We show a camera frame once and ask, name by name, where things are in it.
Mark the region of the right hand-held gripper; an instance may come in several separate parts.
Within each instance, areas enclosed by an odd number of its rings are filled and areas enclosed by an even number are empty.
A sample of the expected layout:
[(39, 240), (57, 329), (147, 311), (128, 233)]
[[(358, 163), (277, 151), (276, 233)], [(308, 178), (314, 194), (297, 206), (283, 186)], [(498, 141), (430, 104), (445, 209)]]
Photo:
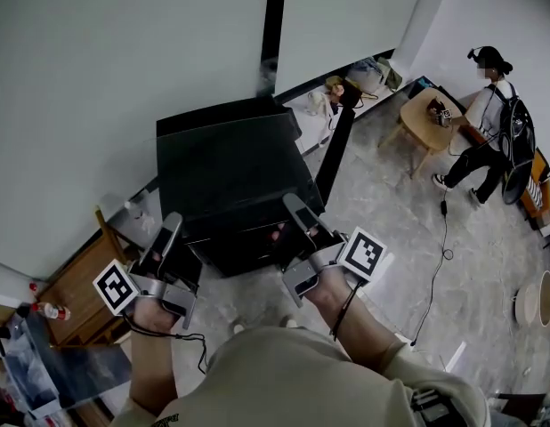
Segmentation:
[(298, 255), (281, 272), (297, 306), (303, 305), (302, 298), (317, 286), (324, 270), (342, 270), (352, 286), (361, 288), (383, 276), (392, 262), (387, 246), (364, 229), (358, 227), (350, 236), (330, 230), (294, 193), (285, 194), (283, 204), (299, 243), (295, 245)]

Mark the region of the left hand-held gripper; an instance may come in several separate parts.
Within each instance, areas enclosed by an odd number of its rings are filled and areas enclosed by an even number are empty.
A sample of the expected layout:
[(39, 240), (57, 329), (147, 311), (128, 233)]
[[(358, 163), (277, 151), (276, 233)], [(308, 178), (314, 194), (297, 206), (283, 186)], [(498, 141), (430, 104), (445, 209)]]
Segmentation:
[(199, 259), (190, 255), (166, 260), (182, 226), (182, 216), (171, 212), (141, 259), (129, 266), (111, 262), (93, 281), (93, 287), (115, 316), (136, 300), (151, 299), (182, 320), (187, 329), (196, 305), (199, 288)]

